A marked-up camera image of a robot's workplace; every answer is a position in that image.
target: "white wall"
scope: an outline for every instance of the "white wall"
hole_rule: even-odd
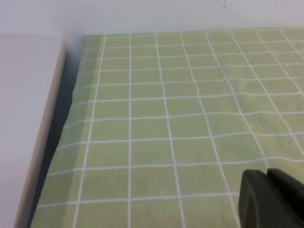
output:
[[[135,33],[304,24],[303,0],[226,1],[1,0],[0,33]]]

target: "green grid mat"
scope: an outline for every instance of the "green grid mat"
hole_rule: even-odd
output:
[[[304,28],[88,36],[33,227],[236,228],[245,169],[304,181]]]

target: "wooden edge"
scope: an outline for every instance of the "wooden edge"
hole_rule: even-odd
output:
[[[29,222],[30,211],[32,208],[35,188],[38,181],[38,176],[44,155],[48,131],[50,128],[50,123],[55,107],[64,61],[65,61],[65,44],[64,41],[62,41],[60,53],[54,71],[52,84],[47,96],[47,102],[43,112],[39,131],[37,134],[34,151],[29,164],[28,173],[23,185],[22,194],[20,197],[17,213],[15,216],[15,221],[14,221],[15,228],[24,228],[27,226]]]

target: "black object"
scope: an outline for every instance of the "black object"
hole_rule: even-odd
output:
[[[279,169],[245,170],[238,212],[242,228],[304,228],[304,185]]]

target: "grid square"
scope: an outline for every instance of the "grid square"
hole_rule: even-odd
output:
[[[105,39],[105,47],[129,46],[129,37]]]
[[[85,38],[85,49],[88,48],[101,48],[104,43],[104,38],[100,36],[99,38],[88,39]]]
[[[269,53],[263,54],[245,54],[249,64],[251,65],[266,65],[276,64],[275,58]]]
[[[236,41],[240,42],[260,42],[259,37],[257,36],[257,33],[253,30],[247,30],[247,31],[235,31],[233,32],[234,38]]]
[[[195,68],[192,72],[196,80],[224,79],[219,67]]]
[[[103,59],[101,68],[103,70],[128,70],[128,59]]]
[[[172,83],[165,84],[164,86],[167,97],[197,96],[194,83]]]
[[[237,95],[239,106],[243,113],[275,112],[269,98],[265,96]]]
[[[232,199],[233,199],[233,203],[234,203],[234,209],[236,211],[238,211],[238,199],[239,199],[239,196],[232,196]]]
[[[272,168],[280,169],[287,174],[291,175],[296,180],[300,182],[304,182],[303,177],[303,169],[304,169],[304,162],[292,162],[292,161],[285,161],[281,159],[271,159],[268,161],[269,166]]]
[[[304,42],[303,41],[293,41],[292,44],[298,51],[304,51]]]
[[[271,96],[271,99],[280,112],[304,111],[303,97],[301,95]]]
[[[286,40],[280,30],[261,30],[258,31],[263,41],[281,41]]]
[[[97,100],[127,99],[129,98],[128,85],[100,85],[97,91]]]
[[[160,84],[132,85],[132,98],[162,97],[162,86]]]
[[[206,97],[202,98],[206,112],[236,112],[238,113],[237,103],[233,96],[225,97]]]
[[[238,45],[243,53],[268,51],[265,45],[262,43],[239,43]]]
[[[207,43],[205,32],[184,32],[181,34],[184,44]]]
[[[129,83],[129,71],[103,71],[100,73],[99,84]]]
[[[81,88],[83,86],[91,86],[97,84],[97,80],[98,80],[98,72],[91,72],[85,75],[78,74],[76,78],[75,89]]]
[[[173,140],[177,163],[216,162],[210,139]]]
[[[267,43],[267,47],[271,51],[295,51],[294,48],[288,42],[279,42],[279,43]]]
[[[212,44],[212,48],[215,54],[240,53],[236,44]]]
[[[290,77],[304,76],[304,64],[283,66]]]
[[[286,74],[280,66],[252,66],[259,78],[286,77]]]
[[[132,197],[176,195],[173,167],[132,168],[131,175]]]
[[[191,72],[188,69],[162,70],[164,82],[192,81]]]
[[[209,114],[208,120],[213,135],[248,131],[246,123],[241,115]]]
[[[157,34],[157,44],[158,45],[171,45],[171,44],[180,44],[182,45],[181,42],[181,37],[179,33],[160,33]]]
[[[157,57],[157,50],[156,50],[156,47],[131,47],[131,56],[132,57]]]
[[[77,200],[80,171],[48,176],[44,182],[39,204]]]
[[[80,102],[94,100],[95,90],[96,90],[96,86],[90,86],[73,91],[72,104],[78,104]]]
[[[269,113],[258,113],[246,115],[251,129],[255,133],[260,134],[281,134],[288,133],[288,129],[284,125],[279,115]]]
[[[88,203],[80,204],[77,228],[115,227],[124,228],[128,223],[128,203]]]
[[[64,128],[61,133],[59,144],[62,142],[65,144],[85,142],[88,139],[90,130],[90,122],[76,123],[72,126]]]
[[[127,118],[129,117],[129,102],[96,102],[94,119]]]
[[[297,87],[290,79],[263,80],[263,85],[270,94],[296,93]]]
[[[243,55],[217,55],[218,61],[222,65],[247,65]]]
[[[89,59],[99,58],[101,56],[101,52],[102,52],[101,48],[89,49],[89,50],[84,49],[83,57],[82,57],[81,60],[89,60]]]
[[[291,40],[304,40],[304,29],[303,28],[285,28],[283,33],[288,39]]]
[[[304,114],[283,114],[282,116],[292,132],[304,132]]]
[[[184,48],[180,46],[160,46],[158,47],[160,56],[184,56]]]
[[[168,138],[166,119],[132,120],[132,138]]]
[[[228,196],[186,198],[183,207],[187,227],[238,227]]]
[[[172,137],[208,136],[204,116],[170,118]]]
[[[86,161],[87,167],[106,167],[128,165],[129,144],[91,143]]]
[[[37,208],[31,227],[72,227],[75,207],[75,205],[66,205],[48,208]]]
[[[210,31],[207,32],[210,42],[233,42],[233,37],[230,32],[226,31]]]
[[[239,192],[244,170],[267,171],[264,161],[243,163],[243,164],[223,164],[222,165],[231,192]]]
[[[128,169],[86,170],[81,200],[128,197]]]
[[[48,173],[82,168],[86,153],[86,144],[73,145],[56,151],[48,169]]]
[[[184,115],[202,113],[200,101],[194,99],[168,99],[167,107],[169,115]]]
[[[170,141],[132,142],[132,165],[172,164]]]
[[[159,68],[158,59],[154,58],[154,57],[151,57],[151,58],[134,58],[134,59],[132,59],[131,64],[132,64],[132,69]]]
[[[163,100],[132,101],[132,117],[166,116]]]
[[[100,66],[100,59],[98,60],[89,60],[79,63],[79,74],[87,73],[91,71],[97,71]]]
[[[131,35],[131,45],[155,45],[155,37],[154,34],[151,34],[150,36],[136,36]]]
[[[227,82],[198,82],[199,93],[204,95],[219,95],[219,94],[231,94],[231,89]]]
[[[135,70],[131,72],[132,83],[161,82],[159,69]]]
[[[222,162],[236,162],[262,158],[261,151],[250,134],[232,135],[214,139]]]
[[[177,199],[135,201],[131,205],[132,228],[181,228]]]
[[[216,67],[217,61],[214,56],[189,56],[191,67]]]
[[[298,141],[302,151],[304,151],[304,134],[296,135],[295,138]]]
[[[128,47],[104,49],[104,58],[120,58],[120,57],[129,57]]]
[[[223,70],[228,78],[255,78],[254,73],[248,66],[223,66]]]
[[[266,157],[281,156],[289,159],[302,159],[301,152],[291,136],[257,136],[257,138]]]
[[[218,165],[177,167],[181,194],[226,192]]]
[[[294,82],[300,87],[300,89],[304,90],[304,78],[294,78]]]
[[[91,141],[128,139],[127,120],[96,121],[93,124]]]
[[[235,93],[264,94],[265,91],[258,81],[233,80],[230,82]]]
[[[73,111],[68,113],[68,117],[66,120],[66,124],[71,124],[76,121],[91,119],[93,104],[92,103],[84,103],[72,108]]]
[[[209,44],[185,45],[185,49],[187,55],[212,55],[212,50]]]
[[[117,34],[117,33],[112,33],[106,35],[107,39],[111,38],[129,38],[129,34]]]
[[[278,53],[275,57],[280,63],[304,63],[304,59],[297,53]]]
[[[188,67],[186,57],[160,57],[162,68]]]

